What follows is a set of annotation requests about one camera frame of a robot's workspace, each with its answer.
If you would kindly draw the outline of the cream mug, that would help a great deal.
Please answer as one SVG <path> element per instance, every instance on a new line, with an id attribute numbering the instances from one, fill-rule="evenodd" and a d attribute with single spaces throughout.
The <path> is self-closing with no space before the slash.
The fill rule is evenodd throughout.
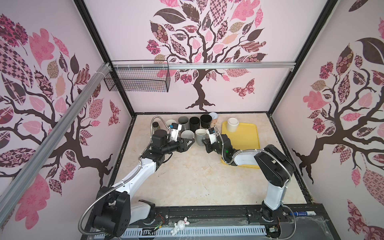
<path id="1" fill-rule="evenodd" d="M 192 141 L 195 139 L 195 134 L 190 130 L 185 130 L 181 133 L 181 138 L 186 141 Z"/>

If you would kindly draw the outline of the grey mug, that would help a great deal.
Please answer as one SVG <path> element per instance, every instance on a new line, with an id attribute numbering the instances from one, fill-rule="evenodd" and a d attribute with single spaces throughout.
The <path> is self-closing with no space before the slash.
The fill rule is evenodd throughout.
<path id="1" fill-rule="evenodd" d="M 204 146 L 203 140 L 207 138 L 207 130 L 206 129 L 197 129 L 195 131 L 195 138 L 196 138 L 196 143 L 199 146 Z"/>
<path id="2" fill-rule="evenodd" d="M 189 130 L 189 118 L 187 116 L 179 117 L 178 124 L 182 126 L 182 132 L 185 130 Z"/>

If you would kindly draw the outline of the black mug white base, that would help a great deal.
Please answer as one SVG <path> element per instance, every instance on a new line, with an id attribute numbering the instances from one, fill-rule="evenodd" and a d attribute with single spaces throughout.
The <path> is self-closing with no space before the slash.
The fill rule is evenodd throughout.
<path id="1" fill-rule="evenodd" d="M 189 129 L 190 131 L 192 131 L 193 133 L 196 132 L 196 130 L 200 129 L 200 118 L 198 117 L 191 117 L 189 119 Z"/>

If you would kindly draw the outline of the grey mug front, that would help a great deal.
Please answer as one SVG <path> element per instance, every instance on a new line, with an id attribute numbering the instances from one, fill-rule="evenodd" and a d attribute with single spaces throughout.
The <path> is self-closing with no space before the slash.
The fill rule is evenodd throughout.
<path id="1" fill-rule="evenodd" d="M 189 130 L 189 118 L 187 116 L 179 117 L 178 124 L 182 126 L 182 132 L 185 130 Z"/>

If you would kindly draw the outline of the pink mug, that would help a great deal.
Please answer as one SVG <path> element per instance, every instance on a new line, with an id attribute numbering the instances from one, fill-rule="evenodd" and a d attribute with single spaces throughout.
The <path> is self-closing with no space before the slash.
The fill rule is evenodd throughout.
<path id="1" fill-rule="evenodd" d="M 169 126 L 172 125 L 173 123 L 177 123 L 177 121 L 176 121 L 176 120 L 173 120 L 173 119 L 167 120 L 167 121 L 166 121 L 166 126 L 169 127 Z"/>

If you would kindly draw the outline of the all black mug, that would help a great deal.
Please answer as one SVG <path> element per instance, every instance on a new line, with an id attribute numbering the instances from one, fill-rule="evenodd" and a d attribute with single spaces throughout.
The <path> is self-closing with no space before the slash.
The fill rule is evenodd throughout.
<path id="1" fill-rule="evenodd" d="M 209 129 L 211 128 L 212 116 L 209 114 L 203 114 L 200 116 L 201 128 Z"/>

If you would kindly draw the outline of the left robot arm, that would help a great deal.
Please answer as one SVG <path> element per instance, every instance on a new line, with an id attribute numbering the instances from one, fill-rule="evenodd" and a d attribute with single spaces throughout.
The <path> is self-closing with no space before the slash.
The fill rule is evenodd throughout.
<path id="1" fill-rule="evenodd" d="M 165 129 L 151 130 L 151 139 L 138 157 L 138 165 L 122 180 L 99 190 L 96 200 L 85 210 L 78 222 L 84 236 L 105 234 L 106 239 L 118 238 L 127 227 L 154 213 L 155 204 L 148 201 L 131 202 L 140 186 L 166 162 L 165 156 L 183 153 L 194 139 L 179 137 L 182 125 L 172 123 Z"/>

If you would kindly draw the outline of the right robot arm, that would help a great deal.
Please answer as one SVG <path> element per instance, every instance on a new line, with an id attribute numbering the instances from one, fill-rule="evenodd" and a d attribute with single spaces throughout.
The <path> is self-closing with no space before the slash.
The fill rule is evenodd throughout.
<path id="1" fill-rule="evenodd" d="M 216 152 L 229 166 L 256 166 L 261 169 L 268 181 L 267 194 L 262 202 L 261 215 L 264 221 L 277 219 L 278 210 L 282 208 L 289 183 L 295 168 L 288 158 L 274 145 L 263 149 L 234 149 L 227 135 L 209 135 L 202 140 L 207 153 Z"/>

